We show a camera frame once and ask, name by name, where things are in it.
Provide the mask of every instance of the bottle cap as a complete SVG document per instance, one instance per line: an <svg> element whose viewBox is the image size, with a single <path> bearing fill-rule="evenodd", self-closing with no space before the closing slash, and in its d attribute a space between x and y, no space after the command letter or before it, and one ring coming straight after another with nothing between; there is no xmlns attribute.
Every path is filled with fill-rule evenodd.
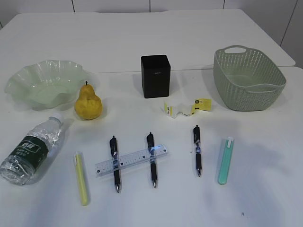
<svg viewBox="0 0 303 227"><path fill-rule="evenodd" d="M53 115L52 115L52 117L57 118L60 121L60 123L63 124L64 116L63 116L62 113L60 113L60 112L54 112Z"/></svg>

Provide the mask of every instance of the green bottle label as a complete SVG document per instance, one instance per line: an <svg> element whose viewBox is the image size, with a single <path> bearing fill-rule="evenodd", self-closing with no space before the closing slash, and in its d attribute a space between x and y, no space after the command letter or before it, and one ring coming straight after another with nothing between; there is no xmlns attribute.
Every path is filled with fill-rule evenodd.
<svg viewBox="0 0 303 227"><path fill-rule="evenodd" d="M47 154L47 146L41 139L33 136L25 136L10 155L25 159L36 171L44 159L46 159Z"/></svg>

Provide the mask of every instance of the pen tip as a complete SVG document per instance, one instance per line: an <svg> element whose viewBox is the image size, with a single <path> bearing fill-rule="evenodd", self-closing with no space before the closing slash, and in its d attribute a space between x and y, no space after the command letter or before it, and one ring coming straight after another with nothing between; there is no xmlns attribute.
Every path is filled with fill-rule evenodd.
<svg viewBox="0 0 303 227"><path fill-rule="evenodd" d="M116 190L117 190L117 193L119 193L120 192L120 185L118 184L118 185L116 185Z"/></svg>

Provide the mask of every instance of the basket handle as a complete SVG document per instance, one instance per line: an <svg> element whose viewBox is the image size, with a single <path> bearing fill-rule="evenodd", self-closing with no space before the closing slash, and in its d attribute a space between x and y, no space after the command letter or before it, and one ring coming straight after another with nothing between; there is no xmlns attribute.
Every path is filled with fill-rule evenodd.
<svg viewBox="0 0 303 227"><path fill-rule="evenodd" d="M269 91L250 91L250 88L262 88L262 87L270 87L272 88L272 90ZM274 92L276 91L280 86L277 85L273 85L273 84L258 84L258 85L253 85L253 86L249 86L249 87L245 87L245 90L248 93L268 93L268 92Z"/></svg>
<svg viewBox="0 0 303 227"><path fill-rule="evenodd" d="M247 50L250 50L250 48L248 48L248 47L246 47L246 46L242 46L242 45L232 45L232 46L225 47L225 48L223 48L223 49L221 49L221 50L224 51L224 52L226 53L226 51L227 51L228 49L232 49L232 48L241 48L241 49L244 49L244 50L245 50L244 52L246 52Z"/></svg>

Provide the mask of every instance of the green glass bowl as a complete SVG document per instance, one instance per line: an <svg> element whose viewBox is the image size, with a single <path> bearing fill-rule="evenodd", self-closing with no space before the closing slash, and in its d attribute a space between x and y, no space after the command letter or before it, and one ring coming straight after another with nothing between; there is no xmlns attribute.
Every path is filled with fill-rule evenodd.
<svg viewBox="0 0 303 227"><path fill-rule="evenodd" d="M87 79L77 63L47 60L21 69L8 80L4 91L32 108L53 108L72 101Z"/></svg>

